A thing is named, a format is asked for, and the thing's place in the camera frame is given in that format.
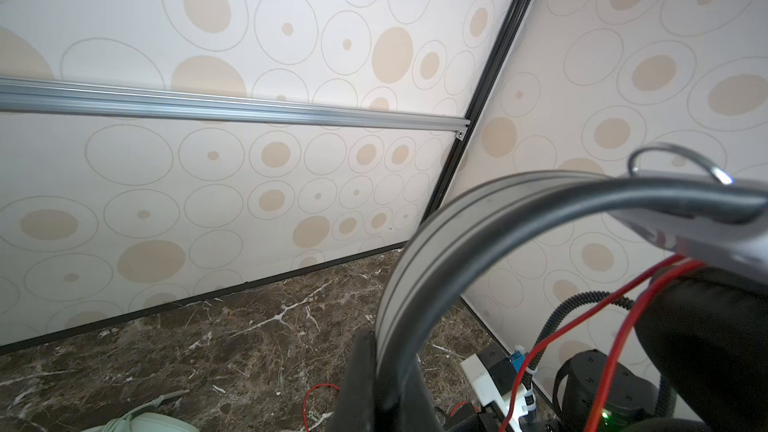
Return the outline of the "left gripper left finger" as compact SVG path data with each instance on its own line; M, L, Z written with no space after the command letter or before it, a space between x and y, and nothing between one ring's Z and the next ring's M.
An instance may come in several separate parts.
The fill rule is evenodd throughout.
M372 330L356 333L329 431L375 430L376 342Z

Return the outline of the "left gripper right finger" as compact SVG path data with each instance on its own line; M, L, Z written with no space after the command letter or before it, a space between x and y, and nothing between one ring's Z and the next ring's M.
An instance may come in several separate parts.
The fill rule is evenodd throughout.
M402 388L396 430L402 432L441 432L443 430L426 387L422 368L417 361L414 361L409 368Z

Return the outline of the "mint green headphones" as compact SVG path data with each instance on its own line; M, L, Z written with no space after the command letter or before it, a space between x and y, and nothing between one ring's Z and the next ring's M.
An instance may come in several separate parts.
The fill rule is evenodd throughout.
M111 419L104 425L85 429L84 432L199 432L199 429L182 420L152 412L152 409L164 402L187 394L186 390L179 390L167 394L161 394L157 398L144 403L121 417Z

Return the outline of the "white black red headphones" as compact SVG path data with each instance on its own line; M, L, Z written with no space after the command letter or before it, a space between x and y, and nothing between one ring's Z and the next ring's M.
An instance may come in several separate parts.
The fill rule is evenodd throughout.
M406 375L443 313L504 259L591 216L638 240L755 282L767 279L767 172L727 173L665 142L633 151L610 177L543 170L476 186L422 225L401 253L375 323L375 420L397 431Z

